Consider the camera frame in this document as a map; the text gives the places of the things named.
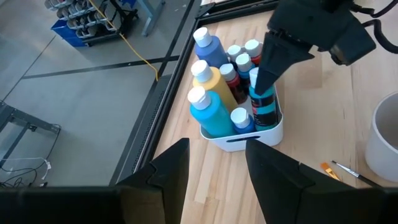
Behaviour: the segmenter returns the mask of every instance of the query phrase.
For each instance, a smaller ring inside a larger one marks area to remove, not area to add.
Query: light blue paint bottle
[[[257,74],[259,68],[250,70],[249,94],[251,98],[251,105],[253,108],[254,124],[257,131],[264,131],[274,128],[277,125],[277,111],[275,102],[275,88],[270,87],[264,94],[257,95],[254,92],[256,87]]]
[[[216,92],[196,86],[189,91],[188,101],[191,103],[192,116],[211,137],[220,138],[236,134],[228,110]]]

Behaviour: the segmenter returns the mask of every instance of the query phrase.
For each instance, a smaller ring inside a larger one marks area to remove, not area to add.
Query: blue paint bottle
[[[254,92],[254,88],[256,87],[258,72],[258,67],[250,70],[251,86],[249,92],[253,108],[254,124],[257,131],[264,131],[277,125],[275,89],[272,86],[261,96],[257,95]]]
[[[229,63],[220,39],[210,35],[206,27],[197,29],[193,38],[196,42],[195,53],[200,60],[205,60],[209,66],[216,68]]]
[[[236,57],[236,65],[238,66],[238,74],[241,77],[241,85],[245,94],[249,94],[250,88],[250,70],[255,66],[251,62],[251,58],[247,53],[243,53]]]
[[[247,134],[256,131],[253,117],[244,108],[236,108],[232,111],[231,120],[234,123],[234,130],[238,134]]]
[[[189,91],[188,101],[192,116],[213,138],[236,134],[228,110],[216,92],[196,86]]]

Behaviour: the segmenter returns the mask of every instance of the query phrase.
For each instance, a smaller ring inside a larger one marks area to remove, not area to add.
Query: metal table leg
[[[158,20],[160,13],[162,12],[163,5],[165,4],[165,0],[160,0],[159,5],[154,9],[148,0],[137,0],[137,2],[142,6],[142,8],[148,14],[148,20],[145,23],[144,30],[142,31],[142,35],[147,37],[152,29],[155,26],[156,21]]]

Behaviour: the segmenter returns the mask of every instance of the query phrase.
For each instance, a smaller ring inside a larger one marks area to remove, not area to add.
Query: wooden table
[[[363,6],[385,7],[390,0],[360,1]],[[263,40],[271,12],[241,17],[207,26],[224,48]],[[362,21],[370,17],[361,16]],[[398,44],[398,7],[381,18],[383,32]],[[329,54],[291,67],[277,82],[285,116],[284,138],[275,148],[323,172],[322,162],[331,159],[351,167],[383,186],[398,183],[381,179],[364,160],[373,109],[393,91],[398,91],[398,57],[377,49],[350,67],[337,66]],[[264,223],[254,192],[244,151],[228,153],[200,136],[191,117],[187,93],[192,88],[190,67],[182,78],[155,156],[180,138],[190,138],[190,176],[182,223]],[[355,187],[367,185],[331,165],[342,181]]]

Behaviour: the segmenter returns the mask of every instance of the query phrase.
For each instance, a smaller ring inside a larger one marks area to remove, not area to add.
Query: red paint bottle
[[[246,52],[250,55],[253,64],[258,67],[261,61],[262,44],[255,39],[249,40],[244,45]]]
[[[238,104],[244,103],[248,96],[245,94],[241,85],[241,79],[231,63],[224,64],[220,67],[221,76],[225,79],[226,84],[232,92]]]

